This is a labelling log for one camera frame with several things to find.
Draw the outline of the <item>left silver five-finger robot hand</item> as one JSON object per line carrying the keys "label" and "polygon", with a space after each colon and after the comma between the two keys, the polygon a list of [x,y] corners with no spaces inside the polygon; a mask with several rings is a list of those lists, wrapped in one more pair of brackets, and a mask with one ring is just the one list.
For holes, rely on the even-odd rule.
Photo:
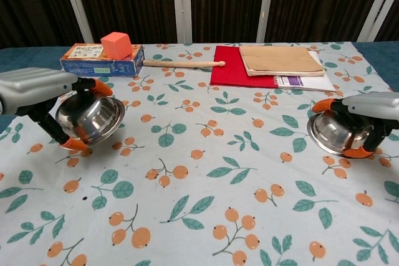
{"label": "left silver five-finger robot hand", "polygon": [[59,96],[70,91],[85,91],[111,96],[105,83],[48,68],[28,67],[1,73],[1,115],[29,116],[68,150],[84,150],[87,145],[65,133],[49,113]]}

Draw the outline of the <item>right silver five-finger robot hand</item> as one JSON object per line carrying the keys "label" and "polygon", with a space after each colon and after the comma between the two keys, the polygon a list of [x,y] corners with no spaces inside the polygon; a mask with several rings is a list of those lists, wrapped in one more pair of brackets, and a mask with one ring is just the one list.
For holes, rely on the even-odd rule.
{"label": "right silver five-finger robot hand", "polygon": [[312,140],[328,153],[362,159],[398,129],[398,93],[370,92],[317,102],[307,124]]}

